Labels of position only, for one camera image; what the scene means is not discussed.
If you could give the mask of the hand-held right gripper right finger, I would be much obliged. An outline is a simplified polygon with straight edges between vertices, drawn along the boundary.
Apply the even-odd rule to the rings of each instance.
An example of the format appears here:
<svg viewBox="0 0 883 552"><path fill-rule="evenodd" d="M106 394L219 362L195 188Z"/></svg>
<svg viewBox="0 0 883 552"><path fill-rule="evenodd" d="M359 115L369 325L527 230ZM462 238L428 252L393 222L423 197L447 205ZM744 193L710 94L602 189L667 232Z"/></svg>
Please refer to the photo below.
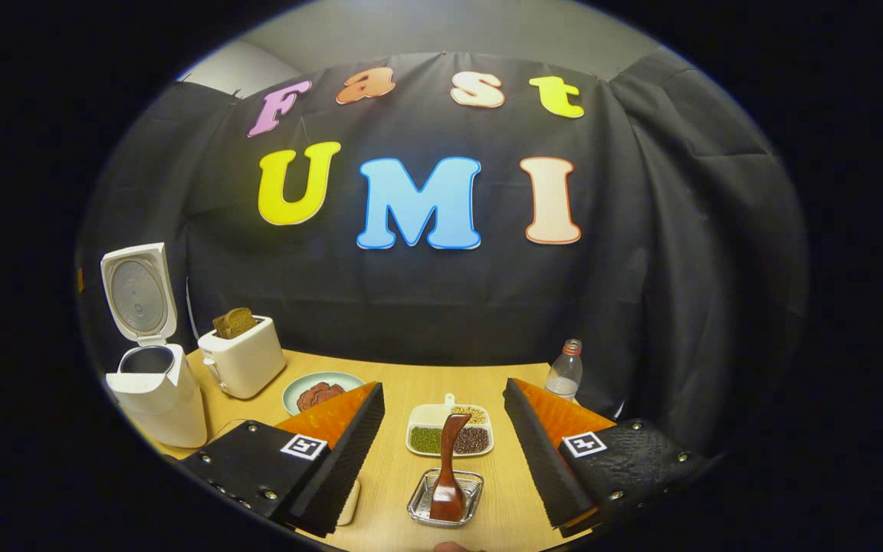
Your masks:
<svg viewBox="0 0 883 552"><path fill-rule="evenodd" d="M564 537L630 524L712 466L648 420L613 422L518 378L502 396L547 518Z"/></svg>

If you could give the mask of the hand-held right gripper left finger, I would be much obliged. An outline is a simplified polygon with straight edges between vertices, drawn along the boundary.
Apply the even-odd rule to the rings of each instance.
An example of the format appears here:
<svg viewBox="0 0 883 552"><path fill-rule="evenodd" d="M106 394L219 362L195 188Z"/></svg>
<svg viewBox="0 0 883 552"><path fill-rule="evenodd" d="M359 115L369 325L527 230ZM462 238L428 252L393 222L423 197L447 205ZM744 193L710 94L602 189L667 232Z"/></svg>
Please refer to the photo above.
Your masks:
<svg viewBox="0 0 883 552"><path fill-rule="evenodd" d="M260 517L326 537L384 415L382 382L369 382L278 424L245 420L179 464Z"/></svg>

